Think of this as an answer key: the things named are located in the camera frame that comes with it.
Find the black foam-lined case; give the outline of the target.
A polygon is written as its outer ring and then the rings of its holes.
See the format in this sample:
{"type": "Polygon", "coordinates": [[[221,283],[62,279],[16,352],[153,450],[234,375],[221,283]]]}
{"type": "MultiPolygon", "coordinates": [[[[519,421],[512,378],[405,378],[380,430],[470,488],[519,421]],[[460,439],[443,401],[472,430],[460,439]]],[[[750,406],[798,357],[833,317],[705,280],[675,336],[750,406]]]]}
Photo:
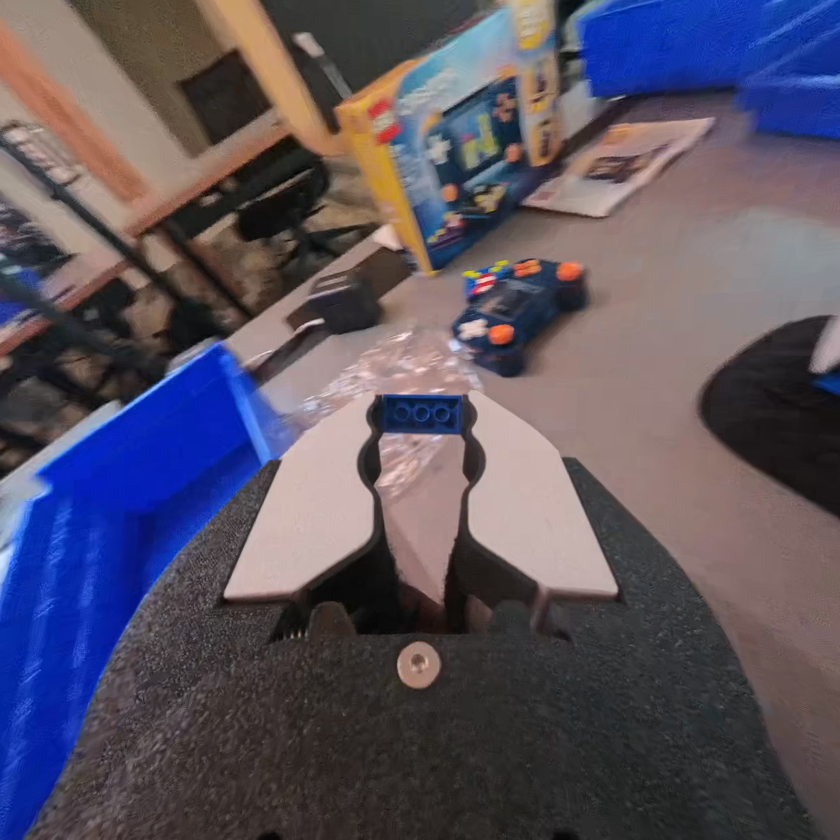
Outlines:
{"type": "Polygon", "coordinates": [[[787,322],[745,346],[701,390],[701,422],[749,466],[839,516],[839,397],[809,371],[829,316],[787,322]]]}

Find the clear plastic bag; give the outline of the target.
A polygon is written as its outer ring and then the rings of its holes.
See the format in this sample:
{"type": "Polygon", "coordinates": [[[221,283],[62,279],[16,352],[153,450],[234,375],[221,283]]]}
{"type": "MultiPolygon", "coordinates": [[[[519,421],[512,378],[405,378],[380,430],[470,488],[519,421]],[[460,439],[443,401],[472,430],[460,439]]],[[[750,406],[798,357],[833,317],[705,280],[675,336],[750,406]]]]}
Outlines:
{"type": "MultiPolygon", "coordinates": [[[[305,337],[294,353],[276,353],[259,368],[260,389],[300,436],[355,398],[369,394],[463,395],[482,391],[469,354],[446,332],[415,324],[305,337]]],[[[396,504],[462,444],[444,435],[386,434],[376,482],[387,505],[396,504]]]]}

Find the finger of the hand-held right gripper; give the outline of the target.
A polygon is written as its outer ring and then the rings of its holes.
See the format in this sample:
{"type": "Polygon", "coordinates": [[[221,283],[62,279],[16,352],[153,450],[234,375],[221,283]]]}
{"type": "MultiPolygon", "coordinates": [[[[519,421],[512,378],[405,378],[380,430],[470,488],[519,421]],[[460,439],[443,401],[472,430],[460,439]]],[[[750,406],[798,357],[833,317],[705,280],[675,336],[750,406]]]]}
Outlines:
{"type": "Polygon", "coordinates": [[[809,363],[814,375],[839,372],[839,321],[828,320],[820,333],[809,363]]]}

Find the blue toy brick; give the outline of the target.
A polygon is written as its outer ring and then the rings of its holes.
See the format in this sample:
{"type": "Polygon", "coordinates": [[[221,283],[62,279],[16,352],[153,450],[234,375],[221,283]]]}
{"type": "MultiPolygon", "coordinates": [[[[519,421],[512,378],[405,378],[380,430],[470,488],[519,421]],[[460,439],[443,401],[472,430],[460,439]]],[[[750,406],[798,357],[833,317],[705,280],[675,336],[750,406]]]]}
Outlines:
{"type": "Polygon", "coordinates": [[[379,428],[384,434],[459,435],[461,395],[381,396],[379,428]]]}

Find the colourful toy set box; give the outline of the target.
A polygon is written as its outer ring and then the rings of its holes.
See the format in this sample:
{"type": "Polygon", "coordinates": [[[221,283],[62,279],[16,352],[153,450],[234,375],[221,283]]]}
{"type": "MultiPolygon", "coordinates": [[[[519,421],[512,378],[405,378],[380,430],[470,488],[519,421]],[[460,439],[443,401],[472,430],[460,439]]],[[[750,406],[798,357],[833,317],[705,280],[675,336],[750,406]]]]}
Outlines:
{"type": "Polygon", "coordinates": [[[504,221],[560,154],[556,5],[498,2],[335,110],[383,218],[425,273],[504,221]]]}

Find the small dark blue box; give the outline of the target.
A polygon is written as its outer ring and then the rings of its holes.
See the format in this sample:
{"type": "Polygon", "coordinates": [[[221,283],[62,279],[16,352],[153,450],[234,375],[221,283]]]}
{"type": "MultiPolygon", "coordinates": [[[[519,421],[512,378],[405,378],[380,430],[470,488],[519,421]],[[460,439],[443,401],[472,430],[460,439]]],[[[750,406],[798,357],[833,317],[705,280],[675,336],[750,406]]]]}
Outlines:
{"type": "Polygon", "coordinates": [[[315,279],[306,308],[332,334],[372,329],[382,320],[382,306],[359,267],[315,279]]]}

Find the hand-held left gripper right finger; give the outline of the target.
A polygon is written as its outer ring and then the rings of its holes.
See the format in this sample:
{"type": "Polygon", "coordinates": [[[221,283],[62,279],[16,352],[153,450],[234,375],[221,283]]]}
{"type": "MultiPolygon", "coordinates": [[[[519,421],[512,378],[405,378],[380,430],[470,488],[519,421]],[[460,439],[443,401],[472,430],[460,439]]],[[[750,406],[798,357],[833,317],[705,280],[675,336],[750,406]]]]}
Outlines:
{"type": "Polygon", "coordinates": [[[453,630],[479,602],[537,634],[565,634],[564,605],[615,603],[621,587],[560,452],[480,392],[463,398],[467,481],[453,546],[453,630]]]}

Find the wooden desk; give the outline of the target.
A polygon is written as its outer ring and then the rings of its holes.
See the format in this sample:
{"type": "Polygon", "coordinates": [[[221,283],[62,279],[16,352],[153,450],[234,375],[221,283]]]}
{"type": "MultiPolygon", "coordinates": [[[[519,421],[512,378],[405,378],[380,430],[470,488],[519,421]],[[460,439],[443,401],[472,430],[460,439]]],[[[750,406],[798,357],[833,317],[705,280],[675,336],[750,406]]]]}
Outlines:
{"type": "Polygon", "coordinates": [[[132,203],[129,220],[122,231],[130,238],[149,233],[166,217],[233,177],[243,166],[291,135],[287,120],[273,111],[263,114],[187,162],[186,168],[163,186],[152,187],[132,203]]]}

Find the black office chair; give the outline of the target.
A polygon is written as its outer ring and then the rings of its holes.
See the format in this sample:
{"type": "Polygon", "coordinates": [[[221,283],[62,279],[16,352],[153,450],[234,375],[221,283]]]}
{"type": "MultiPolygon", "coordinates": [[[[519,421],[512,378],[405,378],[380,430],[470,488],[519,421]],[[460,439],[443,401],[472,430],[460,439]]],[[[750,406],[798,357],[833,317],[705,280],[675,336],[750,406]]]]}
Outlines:
{"type": "Polygon", "coordinates": [[[321,198],[328,191],[331,175],[323,159],[308,150],[298,149],[287,157],[296,168],[272,194],[264,195],[241,207],[236,213],[238,236],[246,243],[268,243],[288,234],[291,249],[277,256],[273,267],[285,269],[292,262],[305,262],[311,255],[340,257],[336,239],[347,235],[366,238],[376,230],[374,224],[352,224],[311,231],[306,223],[322,210],[321,198]]]}

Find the instruction booklet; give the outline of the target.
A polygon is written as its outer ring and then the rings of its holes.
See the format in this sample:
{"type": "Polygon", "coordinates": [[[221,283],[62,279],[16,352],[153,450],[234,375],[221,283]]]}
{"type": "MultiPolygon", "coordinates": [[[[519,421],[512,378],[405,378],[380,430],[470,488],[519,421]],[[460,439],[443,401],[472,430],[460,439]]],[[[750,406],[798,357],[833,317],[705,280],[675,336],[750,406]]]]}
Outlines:
{"type": "Polygon", "coordinates": [[[705,118],[614,124],[522,206],[593,219],[609,217],[700,142],[715,122],[705,118]]]}

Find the toy handheld game console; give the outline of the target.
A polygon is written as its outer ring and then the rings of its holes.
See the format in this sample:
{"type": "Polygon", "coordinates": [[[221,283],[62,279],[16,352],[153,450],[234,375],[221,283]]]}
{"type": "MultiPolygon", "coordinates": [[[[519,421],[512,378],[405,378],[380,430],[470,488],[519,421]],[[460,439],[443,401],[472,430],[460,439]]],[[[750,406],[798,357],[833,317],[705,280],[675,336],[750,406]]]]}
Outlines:
{"type": "Polygon", "coordinates": [[[576,261],[499,260],[462,274],[465,306],[451,324],[454,341],[480,368],[520,375],[530,343],[561,317],[589,303],[589,271],[576,261]]]}

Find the blue plastic bin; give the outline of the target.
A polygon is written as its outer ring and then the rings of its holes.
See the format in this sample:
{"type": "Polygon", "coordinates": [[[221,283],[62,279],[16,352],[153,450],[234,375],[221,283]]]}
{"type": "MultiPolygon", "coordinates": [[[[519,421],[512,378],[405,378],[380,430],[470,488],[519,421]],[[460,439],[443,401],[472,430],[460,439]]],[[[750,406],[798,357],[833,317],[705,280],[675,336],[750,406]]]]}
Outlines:
{"type": "Polygon", "coordinates": [[[49,798],[145,595],[282,452],[275,422],[216,343],[39,471],[2,582],[2,838],[49,798]]]}
{"type": "Polygon", "coordinates": [[[759,132],[837,141],[838,30],[746,76],[738,98],[759,132]]]}
{"type": "Polygon", "coordinates": [[[615,1],[576,25],[598,98],[738,86],[838,26],[838,1],[615,1]]]}

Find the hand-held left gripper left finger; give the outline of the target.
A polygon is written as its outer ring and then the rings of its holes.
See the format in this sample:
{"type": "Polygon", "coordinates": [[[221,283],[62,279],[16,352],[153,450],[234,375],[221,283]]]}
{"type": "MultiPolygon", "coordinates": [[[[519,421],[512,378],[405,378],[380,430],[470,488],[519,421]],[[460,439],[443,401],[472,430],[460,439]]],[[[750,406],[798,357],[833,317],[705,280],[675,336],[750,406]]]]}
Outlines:
{"type": "Polygon", "coordinates": [[[224,588],[226,602],[392,598],[396,564],[375,488],[379,404],[375,394],[356,397],[281,457],[224,588]]]}

